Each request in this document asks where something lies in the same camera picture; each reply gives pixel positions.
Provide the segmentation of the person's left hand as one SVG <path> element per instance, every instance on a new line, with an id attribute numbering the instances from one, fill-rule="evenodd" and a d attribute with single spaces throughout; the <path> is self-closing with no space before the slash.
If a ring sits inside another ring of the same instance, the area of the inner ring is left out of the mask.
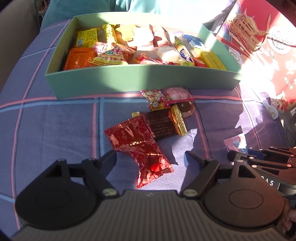
<path id="1" fill-rule="evenodd" d="M 289 231 L 292 228 L 293 222 L 295 222 L 295 209 L 292 209 L 290 207 L 289 202 L 285 202 L 282 217 L 281 217 L 282 232 Z"/>

